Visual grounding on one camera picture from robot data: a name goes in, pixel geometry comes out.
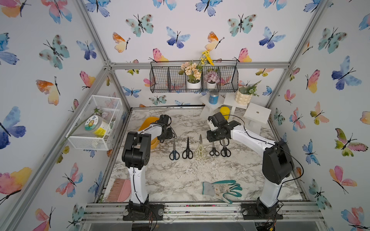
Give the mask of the long black-handled scissors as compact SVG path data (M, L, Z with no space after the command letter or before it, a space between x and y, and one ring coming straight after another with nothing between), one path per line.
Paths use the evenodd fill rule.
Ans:
M220 152L221 156L222 157L231 157L231 151L227 148L227 146L229 145L229 142L226 143L225 139L223 139L223 140L220 141L220 144L223 147L221 152Z

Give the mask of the yellow plastic storage box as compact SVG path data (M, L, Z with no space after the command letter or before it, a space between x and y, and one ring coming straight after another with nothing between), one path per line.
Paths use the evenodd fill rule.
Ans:
M154 124L159 119L159 117L155 116L148 117L139 129L139 133L151 135L151 150L156 149L159 144L159 140L157 137L160 135L160 127Z

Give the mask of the small black-handled scissors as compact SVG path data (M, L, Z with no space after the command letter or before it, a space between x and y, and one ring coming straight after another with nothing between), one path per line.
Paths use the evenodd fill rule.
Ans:
M215 143L212 142L212 149L211 151L209 152L210 156L212 157L218 157L220 155L220 152L217 151L216 147L215 147Z

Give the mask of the dark blue-handled scissors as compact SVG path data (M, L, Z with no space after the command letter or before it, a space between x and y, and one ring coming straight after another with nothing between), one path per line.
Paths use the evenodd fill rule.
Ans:
M173 139L173 149L171 153L169 154L169 158L172 161L179 160L180 154L176 150L176 138Z

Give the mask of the black scissors wide handles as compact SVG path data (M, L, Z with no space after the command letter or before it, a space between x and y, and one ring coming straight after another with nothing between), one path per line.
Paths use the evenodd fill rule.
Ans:
M192 159L194 157L194 154L192 150L190 149L190 142L189 142L189 137L187 138L187 146L186 149L182 153L182 158L183 159Z

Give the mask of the cream-handled kitchen scissors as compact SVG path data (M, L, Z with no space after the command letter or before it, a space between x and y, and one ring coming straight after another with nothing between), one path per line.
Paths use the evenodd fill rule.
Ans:
M196 159L206 159L207 158L207 153L203 146L202 135L199 136L198 147L195 151L195 158Z

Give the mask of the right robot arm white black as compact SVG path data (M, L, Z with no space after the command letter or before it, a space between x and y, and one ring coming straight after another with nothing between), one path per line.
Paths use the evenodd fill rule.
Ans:
M245 128L238 121L227 121L221 113L209 116L207 131L209 142L237 141L259 154L262 161L262 172L265 183L258 201L266 208L273 207L278 202L278 197L283 184L287 183L294 169L293 157L289 147L284 141L266 139Z

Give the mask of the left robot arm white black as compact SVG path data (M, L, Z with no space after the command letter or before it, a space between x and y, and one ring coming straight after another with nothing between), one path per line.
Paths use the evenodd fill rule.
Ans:
M134 204L145 204L148 200L145 172L150 160L151 143L154 139L159 142L173 138L172 119L161 115L159 120L139 131L130 131L126 136L123 147L122 161L128 168L131 181L132 195L130 201Z

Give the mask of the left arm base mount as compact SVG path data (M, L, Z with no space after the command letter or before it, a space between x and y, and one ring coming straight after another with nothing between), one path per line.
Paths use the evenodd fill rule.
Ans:
M164 215L164 205L153 204L146 200L142 203L134 203L129 201L129 204L125 207L123 213L123 221L142 221L142 220L152 220L160 221L163 220Z

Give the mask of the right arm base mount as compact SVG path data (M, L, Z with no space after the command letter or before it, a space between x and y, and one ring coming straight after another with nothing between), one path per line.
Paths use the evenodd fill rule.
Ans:
M256 203L241 204L241 214L244 220L280 220L283 216L278 213L280 209L278 202L272 207L265 206L262 202L257 200Z

